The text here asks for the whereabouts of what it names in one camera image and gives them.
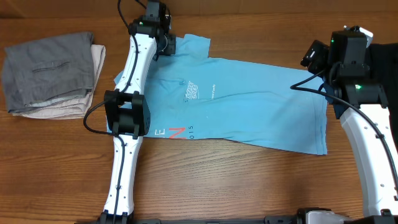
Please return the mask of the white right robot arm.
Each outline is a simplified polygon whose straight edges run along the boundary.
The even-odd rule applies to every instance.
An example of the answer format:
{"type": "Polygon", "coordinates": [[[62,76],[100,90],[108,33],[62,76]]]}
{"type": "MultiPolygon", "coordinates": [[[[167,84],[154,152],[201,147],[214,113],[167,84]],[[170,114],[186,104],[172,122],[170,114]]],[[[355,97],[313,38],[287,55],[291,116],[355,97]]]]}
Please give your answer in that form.
{"type": "Polygon", "coordinates": [[[363,194],[363,218],[352,219],[324,208],[298,210],[295,223],[397,223],[397,149],[382,84],[365,62],[373,33],[344,27],[331,34],[330,44],[315,40],[301,61],[319,89],[291,89],[324,96],[333,106],[356,161],[363,194]]]}

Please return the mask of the light blue printed t-shirt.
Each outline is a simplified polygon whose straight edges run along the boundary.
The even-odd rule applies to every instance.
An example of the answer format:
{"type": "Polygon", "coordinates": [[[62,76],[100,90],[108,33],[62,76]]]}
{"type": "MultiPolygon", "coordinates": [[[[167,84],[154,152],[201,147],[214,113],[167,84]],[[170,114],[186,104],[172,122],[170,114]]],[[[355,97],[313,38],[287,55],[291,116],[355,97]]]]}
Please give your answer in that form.
{"type": "Polygon", "coordinates": [[[305,70],[209,57],[210,39],[187,34],[150,65],[150,138],[228,139],[325,155],[322,84],[305,70]]]}

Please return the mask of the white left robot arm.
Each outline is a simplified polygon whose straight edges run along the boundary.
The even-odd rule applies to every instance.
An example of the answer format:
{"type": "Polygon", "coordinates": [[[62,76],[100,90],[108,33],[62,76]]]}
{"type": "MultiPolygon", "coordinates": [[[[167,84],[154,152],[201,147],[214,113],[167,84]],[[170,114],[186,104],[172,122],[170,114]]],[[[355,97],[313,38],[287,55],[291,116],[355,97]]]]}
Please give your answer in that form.
{"type": "Polygon", "coordinates": [[[175,35],[170,34],[172,16],[168,7],[148,0],[144,15],[127,25],[129,54],[123,74],[113,91],[104,94],[114,159],[111,185],[98,223],[130,223],[134,212],[133,189],[137,156],[149,132],[150,111],[144,96],[152,61],[175,53],[175,35]]]}

